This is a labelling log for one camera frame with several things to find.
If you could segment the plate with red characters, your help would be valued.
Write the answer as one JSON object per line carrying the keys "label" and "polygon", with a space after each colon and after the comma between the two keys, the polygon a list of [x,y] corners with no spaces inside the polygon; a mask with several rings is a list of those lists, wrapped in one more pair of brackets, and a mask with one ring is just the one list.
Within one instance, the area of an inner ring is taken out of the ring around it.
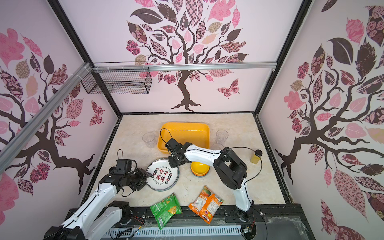
{"label": "plate with red characters", "polygon": [[150,189],[163,192],[171,189],[178,181],[180,176],[179,167],[172,168],[168,158],[157,159],[147,167],[150,177],[146,179],[146,184]]}

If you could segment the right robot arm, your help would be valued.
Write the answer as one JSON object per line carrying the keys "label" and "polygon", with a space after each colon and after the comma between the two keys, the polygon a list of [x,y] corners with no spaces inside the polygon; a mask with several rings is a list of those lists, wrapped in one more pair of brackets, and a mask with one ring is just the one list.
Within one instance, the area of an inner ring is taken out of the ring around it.
{"label": "right robot arm", "polygon": [[168,140],[165,147],[170,153],[168,160],[171,168],[192,162],[213,167],[222,183],[233,191],[239,221],[245,223],[253,219],[255,204],[248,194],[248,167],[232,148],[225,147],[223,150],[204,149],[192,143],[182,145],[174,138]]}

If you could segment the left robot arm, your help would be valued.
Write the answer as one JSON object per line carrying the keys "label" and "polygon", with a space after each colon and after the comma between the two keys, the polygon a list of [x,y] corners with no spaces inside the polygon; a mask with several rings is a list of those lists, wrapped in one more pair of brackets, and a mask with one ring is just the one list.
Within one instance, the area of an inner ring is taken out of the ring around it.
{"label": "left robot arm", "polygon": [[130,204],[112,199],[123,187],[130,187],[133,192],[141,190],[151,175],[143,169],[129,172],[110,168],[92,196],[60,226],[51,227],[44,239],[100,240],[115,224],[130,223],[133,216]]}

